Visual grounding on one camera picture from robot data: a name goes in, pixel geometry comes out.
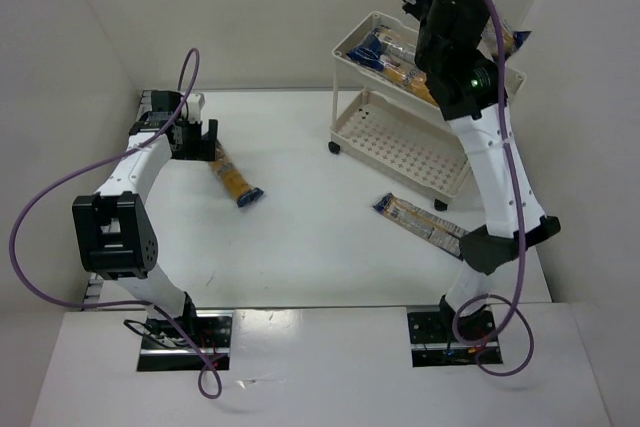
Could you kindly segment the spaghetti bag label side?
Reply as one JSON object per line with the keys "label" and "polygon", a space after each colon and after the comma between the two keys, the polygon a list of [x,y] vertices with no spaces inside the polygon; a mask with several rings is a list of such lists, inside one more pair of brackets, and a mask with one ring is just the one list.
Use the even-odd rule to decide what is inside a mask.
{"label": "spaghetti bag label side", "polygon": [[445,253],[461,260],[461,239],[468,231],[436,216],[391,192],[372,204],[374,211],[404,230],[414,234]]}
{"label": "spaghetti bag label side", "polygon": [[371,31],[374,40],[372,48],[388,56],[395,56],[404,62],[414,64],[416,47],[396,31],[386,26],[376,27]]}
{"label": "spaghetti bag label side", "polygon": [[[506,21],[501,20],[500,36],[503,42],[504,57],[508,59],[515,55],[525,44],[530,35],[531,31],[514,30]],[[487,21],[486,26],[481,33],[481,44],[485,52],[490,54],[493,58],[497,58],[499,56],[498,35],[492,19]]]}

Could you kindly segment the spaghetti bag blue yellow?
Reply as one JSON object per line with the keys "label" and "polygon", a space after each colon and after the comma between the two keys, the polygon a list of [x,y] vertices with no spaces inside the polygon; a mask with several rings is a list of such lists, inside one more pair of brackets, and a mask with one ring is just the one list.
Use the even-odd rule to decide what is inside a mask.
{"label": "spaghetti bag blue yellow", "polygon": [[426,85],[426,74],[413,64],[388,53],[383,44],[362,43],[351,49],[347,57],[413,96],[437,104]]}
{"label": "spaghetti bag blue yellow", "polygon": [[264,195],[262,189],[245,180],[219,141],[215,142],[215,159],[209,166],[237,207],[247,207]]}

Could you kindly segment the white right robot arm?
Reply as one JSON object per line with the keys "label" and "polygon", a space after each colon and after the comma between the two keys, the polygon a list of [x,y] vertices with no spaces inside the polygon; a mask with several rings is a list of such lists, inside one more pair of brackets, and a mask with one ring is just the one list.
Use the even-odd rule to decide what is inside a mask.
{"label": "white right robot arm", "polygon": [[560,231],[531,190],[510,123],[507,43],[490,0],[403,0],[419,22],[414,63],[471,165],[484,224],[463,236],[465,270],[441,300],[463,319],[490,295],[491,275]]}

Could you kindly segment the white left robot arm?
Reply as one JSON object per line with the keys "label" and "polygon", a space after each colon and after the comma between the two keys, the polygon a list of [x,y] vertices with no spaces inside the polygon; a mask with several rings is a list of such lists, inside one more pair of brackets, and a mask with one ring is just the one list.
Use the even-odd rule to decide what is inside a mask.
{"label": "white left robot arm", "polygon": [[209,130],[202,130],[204,105],[201,93],[144,92],[129,131],[129,156],[94,194],[79,196],[72,205],[84,269],[144,302],[150,331],[165,345],[180,330],[197,339],[198,317],[191,297],[159,265],[159,241],[145,203],[169,160],[214,159],[217,124],[211,121]]}

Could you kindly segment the cream two-tier rolling cart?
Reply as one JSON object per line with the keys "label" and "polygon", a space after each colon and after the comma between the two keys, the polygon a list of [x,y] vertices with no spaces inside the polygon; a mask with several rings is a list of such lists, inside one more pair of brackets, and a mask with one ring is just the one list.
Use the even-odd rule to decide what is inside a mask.
{"label": "cream two-tier rolling cart", "polygon": [[329,149],[359,159],[446,209],[471,167],[440,109],[347,57],[358,45],[372,43],[371,31],[381,26],[415,42],[415,30],[372,12],[333,49],[333,90],[353,86],[358,93],[347,107],[332,107]]}

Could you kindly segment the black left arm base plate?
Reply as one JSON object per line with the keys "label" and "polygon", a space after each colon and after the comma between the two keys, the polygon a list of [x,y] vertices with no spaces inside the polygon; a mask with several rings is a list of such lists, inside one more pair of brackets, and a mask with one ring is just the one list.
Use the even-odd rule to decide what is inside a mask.
{"label": "black left arm base plate", "polygon": [[[168,321],[126,319],[124,325],[141,338],[139,372],[198,371],[204,366],[191,344]],[[184,324],[182,329],[217,370],[226,371],[231,357],[232,327],[232,311],[198,310],[192,324]]]}

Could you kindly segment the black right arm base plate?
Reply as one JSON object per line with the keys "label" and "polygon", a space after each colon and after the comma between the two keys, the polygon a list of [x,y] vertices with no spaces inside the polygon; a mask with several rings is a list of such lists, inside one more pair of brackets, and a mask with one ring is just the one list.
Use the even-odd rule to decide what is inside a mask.
{"label": "black right arm base plate", "polygon": [[414,368],[472,365],[478,352],[486,364],[503,363],[497,340],[481,349],[460,344],[451,331],[451,323],[445,324],[437,306],[409,309],[407,324]]}

